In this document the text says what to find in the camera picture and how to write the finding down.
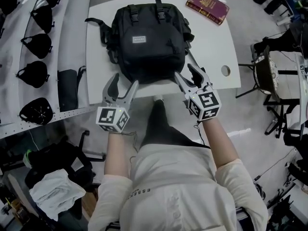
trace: backpack logo patch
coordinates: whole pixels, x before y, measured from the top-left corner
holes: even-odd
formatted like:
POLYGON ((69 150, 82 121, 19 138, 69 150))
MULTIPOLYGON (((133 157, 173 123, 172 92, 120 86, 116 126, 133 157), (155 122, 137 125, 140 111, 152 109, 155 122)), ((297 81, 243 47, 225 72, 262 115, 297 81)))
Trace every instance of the backpack logo patch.
POLYGON ((133 37, 133 44, 146 43, 146 36, 133 37))

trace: shirt sleeve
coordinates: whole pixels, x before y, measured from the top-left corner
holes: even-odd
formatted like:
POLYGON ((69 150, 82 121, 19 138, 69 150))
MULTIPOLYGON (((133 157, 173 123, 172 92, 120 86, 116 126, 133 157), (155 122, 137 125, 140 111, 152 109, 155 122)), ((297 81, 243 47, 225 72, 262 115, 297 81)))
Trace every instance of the shirt sleeve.
POLYGON ((104 175, 98 188, 98 201, 89 221, 88 231, 104 231, 111 222, 118 221, 120 211, 131 192, 130 179, 104 175))
POLYGON ((236 207, 243 207, 251 217, 255 231, 265 231, 269 213, 240 159, 218 168, 217 183, 231 193, 236 207))

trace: gold emblem on book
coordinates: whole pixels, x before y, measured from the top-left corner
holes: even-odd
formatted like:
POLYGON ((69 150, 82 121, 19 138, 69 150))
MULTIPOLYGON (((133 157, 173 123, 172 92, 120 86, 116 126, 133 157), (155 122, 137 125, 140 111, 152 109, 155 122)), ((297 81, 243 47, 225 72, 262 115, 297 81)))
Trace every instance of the gold emblem on book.
POLYGON ((211 4, 212 0, 200 0, 200 2, 201 2, 204 6, 208 7, 208 6, 211 4))

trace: shirt button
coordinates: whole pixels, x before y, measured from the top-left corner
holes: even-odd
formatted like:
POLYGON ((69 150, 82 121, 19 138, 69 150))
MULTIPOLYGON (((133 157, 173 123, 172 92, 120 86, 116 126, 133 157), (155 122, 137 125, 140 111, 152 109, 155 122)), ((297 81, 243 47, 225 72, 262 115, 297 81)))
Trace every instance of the shirt button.
POLYGON ((181 216, 181 213, 179 211, 176 211, 173 213, 174 218, 179 218, 181 216))

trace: white shelf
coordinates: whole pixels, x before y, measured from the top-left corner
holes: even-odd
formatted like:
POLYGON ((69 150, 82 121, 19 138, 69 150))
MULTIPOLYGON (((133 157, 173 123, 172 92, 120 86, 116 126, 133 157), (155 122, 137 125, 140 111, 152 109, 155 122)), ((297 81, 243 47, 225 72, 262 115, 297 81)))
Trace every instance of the white shelf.
MULTIPOLYGON (((60 3, 52 9, 52 19, 55 22, 55 27, 53 27, 48 34, 51 38, 51 45, 53 46, 51 53, 48 53, 44 59, 39 59, 34 54, 32 54, 26 46, 22 47, 19 69, 23 69, 27 64, 34 61, 42 61, 46 64, 47 71, 50 76, 48 82, 44 83, 44 85, 40 88, 34 88, 26 84, 21 79, 18 79, 19 102, 21 108, 37 98, 44 97, 48 100, 54 113, 60 112, 57 82, 58 56, 62 25, 68 2, 69 0, 60 0, 60 3)), ((38 0, 35 9, 47 4, 48 3, 46 0, 38 0)), ((26 37, 34 36, 40 33, 44 33, 44 31, 31 17, 29 20, 28 28, 26 30, 26 37)))
MULTIPOLYGON (((63 119, 66 119, 72 116, 77 116, 77 115, 81 115, 84 113, 96 111, 96 110, 97 110, 97 106, 90 106, 90 107, 76 109, 72 111, 56 113, 56 114, 53 114, 53 118, 50 121, 50 123, 55 122, 55 121, 60 121, 60 120, 63 120, 63 119)), ((16 133, 27 131, 32 128, 40 127, 40 126, 41 125, 37 125, 34 123, 30 123, 30 122, 25 122, 20 119, 19 122, 1 126, 0 127, 0 139, 3 139, 7 136, 10 136, 16 133)))
POLYGON ((20 4, 9 14, 4 22, 0 39, 0 119, 1 124, 19 120, 20 103, 18 98, 19 61, 22 50, 20 40, 25 36, 26 28, 37 0, 18 0, 20 4))
MULTIPOLYGON (((58 71, 73 69, 78 72, 86 65, 87 25, 90 0, 69 0, 63 21, 59 45, 58 71)), ((87 72, 84 72, 78 88, 78 107, 88 107, 87 72)))

